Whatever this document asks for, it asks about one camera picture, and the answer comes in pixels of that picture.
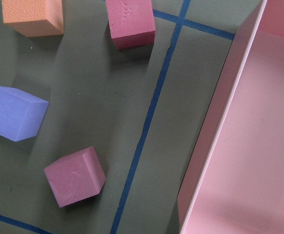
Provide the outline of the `purple foam block right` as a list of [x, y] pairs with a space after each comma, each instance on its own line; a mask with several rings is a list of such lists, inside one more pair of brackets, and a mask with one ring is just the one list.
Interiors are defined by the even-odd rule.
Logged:
[[14, 142], [35, 137], [48, 105], [20, 89], [0, 86], [0, 136]]

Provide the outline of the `pink plastic tray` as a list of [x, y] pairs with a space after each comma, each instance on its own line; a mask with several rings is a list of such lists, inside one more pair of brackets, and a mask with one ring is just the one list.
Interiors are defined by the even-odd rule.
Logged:
[[177, 202], [182, 234], [284, 234], [284, 0], [237, 29]]

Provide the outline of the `red foam block near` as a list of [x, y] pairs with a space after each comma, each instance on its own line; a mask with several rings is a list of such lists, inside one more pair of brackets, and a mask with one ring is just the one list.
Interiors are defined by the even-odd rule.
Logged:
[[98, 195], [106, 181], [93, 146], [59, 158], [44, 173], [61, 208]]

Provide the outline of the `orange foam block right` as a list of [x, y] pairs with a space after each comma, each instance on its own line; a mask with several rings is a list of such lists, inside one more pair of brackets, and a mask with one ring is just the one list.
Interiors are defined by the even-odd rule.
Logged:
[[64, 34], [61, 0], [3, 0], [3, 23], [26, 37]]

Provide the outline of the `red foam block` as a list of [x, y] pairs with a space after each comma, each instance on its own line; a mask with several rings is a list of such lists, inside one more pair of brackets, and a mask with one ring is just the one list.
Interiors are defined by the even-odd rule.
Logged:
[[106, 181], [93, 146], [59, 158], [44, 173], [61, 208], [98, 195]]
[[155, 21], [150, 0], [107, 0], [111, 39], [117, 49], [155, 42]]

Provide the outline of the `red foam block far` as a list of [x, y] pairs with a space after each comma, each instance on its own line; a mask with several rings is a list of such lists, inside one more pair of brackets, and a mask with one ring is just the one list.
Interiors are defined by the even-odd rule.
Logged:
[[155, 42], [155, 21], [150, 0], [107, 0], [111, 39], [117, 49]]

